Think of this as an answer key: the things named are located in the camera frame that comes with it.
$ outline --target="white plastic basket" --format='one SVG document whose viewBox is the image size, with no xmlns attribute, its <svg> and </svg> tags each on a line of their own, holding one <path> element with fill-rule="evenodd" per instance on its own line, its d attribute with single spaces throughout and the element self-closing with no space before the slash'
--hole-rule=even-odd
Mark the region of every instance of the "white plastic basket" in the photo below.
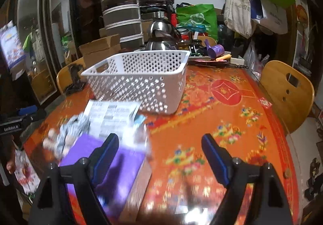
<svg viewBox="0 0 323 225">
<path fill-rule="evenodd" d="M 185 88 L 189 55 L 185 50 L 116 54 L 81 75 L 97 100 L 141 101 L 142 111 L 173 114 Z"/>
</svg>

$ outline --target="cardboard box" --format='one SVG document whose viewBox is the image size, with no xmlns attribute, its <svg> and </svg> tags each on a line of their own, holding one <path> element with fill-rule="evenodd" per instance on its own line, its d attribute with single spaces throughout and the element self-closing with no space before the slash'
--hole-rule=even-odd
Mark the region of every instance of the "cardboard box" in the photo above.
<svg viewBox="0 0 323 225">
<path fill-rule="evenodd" d="M 149 36 L 148 36 L 148 28 L 150 26 L 150 24 L 152 23 L 152 21 L 144 21 L 142 22 L 142 27 L 143 27 L 143 40 L 144 42 L 148 42 Z"/>
<path fill-rule="evenodd" d="M 89 68 L 99 61 L 119 53 L 120 36 L 112 35 L 90 43 L 80 45 L 80 51 L 83 55 L 86 68 Z"/>
<path fill-rule="evenodd" d="M 101 28 L 99 29 L 99 34 L 100 34 L 100 37 L 103 38 L 103 37 L 106 37 L 107 36 L 107 31 L 105 28 Z"/>
</svg>

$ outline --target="table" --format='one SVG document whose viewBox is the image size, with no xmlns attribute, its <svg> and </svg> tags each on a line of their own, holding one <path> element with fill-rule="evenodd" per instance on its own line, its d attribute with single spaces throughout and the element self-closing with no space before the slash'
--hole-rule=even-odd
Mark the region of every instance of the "table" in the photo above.
<svg viewBox="0 0 323 225">
<path fill-rule="evenodd" d="M 90 88 L 85 88 L 67 97 L 24 144 L 39 175 L 47 162 L 54 160 L 50 151 L 42 149 L 42 139 L 50 128 L 58 129 L 69 117 L 82 112 L 90 95 Z M 274 165 L 294 223 L 297 222 L 301 204 L 296 177 L 299 165 L 295 159 L 293 163 L 293 150 L 287 144 L 289 134 L 268 95 L 248 71 L 188 66 L 186 87 L 177 112 L 171 116 L 147 116 L 152 176 L 138 220 L 152 217 L 156 221 L 157 215 L 172 219 L 172 214 L 186 213 L 191 206 L 199 206 L 203 211 L 198 215 L 187 214 L 185 223 L 198 218 L 198 224 L 204 225 L 212 220 L 226 189 L 217 183 L 201 149 L 201 137 L 211 133 L 232 157 L 256 165 L 266 161 Z M 236 224 L 244 222 L 252 189 L 248 184 Z M 77 221 L 84 224 L 76 199 L 71 201 Z"/>
</svg>

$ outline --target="black device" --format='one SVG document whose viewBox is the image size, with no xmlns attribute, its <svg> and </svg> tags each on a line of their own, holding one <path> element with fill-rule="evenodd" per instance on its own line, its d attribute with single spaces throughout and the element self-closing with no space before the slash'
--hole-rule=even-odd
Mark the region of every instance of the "black device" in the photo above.
<svg viewBox="0 0 323 225">
<path fill-rule="evenodd" d="M 23 131 L 31 122 L 36 122 L 46 117 L 46 111 L 39 109 L 35 112 L 22 115 L 22 111 L 28 111 L 28 108 L 17 110 L 14 114 L 2 114 L 0 116 L 0 136 Z"/>
<path fill-rule="evenodd" d="M 293 224 L 283 186 L 270 163 L 256 166 L 232 158 L 210 134 L 202 137 L 201 145 L 217 181 L 227 188 L 210 225 L 234 225 L 247 183 L 254 183 L 254 189 L 245 224 Z M 69 166 L 51 165 L 36 191 L 29 224 L 76 224 L 66 188 L 66 183 L 73 183 L 86 224 L 110 225 L 94 187 L 103 181 L 118 147 L 118 137 L 110 134 L 89 158 L 81 158 Z"/>
</svg>

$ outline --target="mirror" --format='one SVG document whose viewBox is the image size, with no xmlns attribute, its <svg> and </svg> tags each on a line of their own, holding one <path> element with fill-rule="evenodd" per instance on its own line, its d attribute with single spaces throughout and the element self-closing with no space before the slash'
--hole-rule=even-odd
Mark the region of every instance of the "mirror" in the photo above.
<svg viewBox="0 0 323 225">
<path fill-rule="evenodd" d="M 69 0 L 50 0 L 50 22 L 61 68 L 78 58 L 71 29 Z"/>
<path fill-rule="evenodd" d="M 40 31 L 40 0 L 17 0 L 17 30 L 26 55 L 26 73 L 31 87 L 42 104 L 57 89 L 48 68 Z"/>
</svg>

